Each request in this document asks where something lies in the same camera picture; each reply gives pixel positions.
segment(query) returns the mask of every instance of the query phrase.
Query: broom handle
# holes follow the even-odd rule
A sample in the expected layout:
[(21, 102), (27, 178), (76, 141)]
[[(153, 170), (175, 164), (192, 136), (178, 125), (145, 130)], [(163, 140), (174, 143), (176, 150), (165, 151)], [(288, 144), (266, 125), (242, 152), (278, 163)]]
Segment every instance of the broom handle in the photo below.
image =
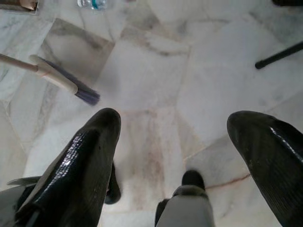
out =
[(32, 72), (37, 72), (38, 71), (38, 67), (36, 65), (32, 65), (32, 64), (28, 64), (28, 63), (23, 62), (23, 61), (19, 61), (17, 59), (11, 58), (9, 56), (3, 55), (1, 53), (0, 53), (0, 61), (4, 62), (4, 63), (7, 63), (9, 65), (13, 65), (13, 66), (25, 69), (25, 70), (32, 71)]

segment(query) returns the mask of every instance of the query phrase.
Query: marble floor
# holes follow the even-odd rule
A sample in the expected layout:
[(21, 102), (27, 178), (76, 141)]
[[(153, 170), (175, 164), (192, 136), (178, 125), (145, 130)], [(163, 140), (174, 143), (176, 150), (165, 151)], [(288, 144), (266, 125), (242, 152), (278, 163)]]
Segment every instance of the marble floor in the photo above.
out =
[[(303, 9), (270, 0), (116, 0), (100, 13), (75, 0), (52, 3), (57, 10), (47, 11), (44, 30), (35, 33), (36, 49), (14, 56), (35, 52), (61, 65), (101, 101), (91, 107), (29, 72), (0, 72), (0, 142), (23, 163), (11, 177), (41, 175), (77, 129), (112, 107), (122, 117), (114, 158), (122, 198), (103, 207), (100, 227), (153, 226), (158, 202), (192, 168), (205, 179), (217, 227), (280, 227), (226, 121), (252, 110), (303, 131), (303, 52), (254, 68), (301, 41)], [(8, 18), (19, 23), (6, 34), (20, 33), (29, 23), (21, 20)], [(13, 54), (16, 42), (4, 42), (1, 51)]]

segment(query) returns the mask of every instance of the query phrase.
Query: broom bristles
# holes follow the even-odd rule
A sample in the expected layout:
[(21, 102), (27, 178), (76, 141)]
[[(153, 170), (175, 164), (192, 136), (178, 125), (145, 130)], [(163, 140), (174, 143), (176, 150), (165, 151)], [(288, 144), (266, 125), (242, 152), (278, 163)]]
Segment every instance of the broom bristles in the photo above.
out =
[(93, 89), (86, 86), (84, 83), (79, 81), (77, 78), (75, 78), (71, 73), (65, 71), (60, 66), (52, 63), (51, 61), (44, 60), (47, 64), (49, 64), (51, 67), (53, 67), (55, 70), (60, 72), (63, 76), (65, 76), (67, 79), (69, 79), (71, 82), (73, 82), (78, 87), (78, 92), (75, 94), (78, 98), (82, 99), (84, 102), (90, 104), (90, 105), (96, 105), (100, 100), (100, 95)]

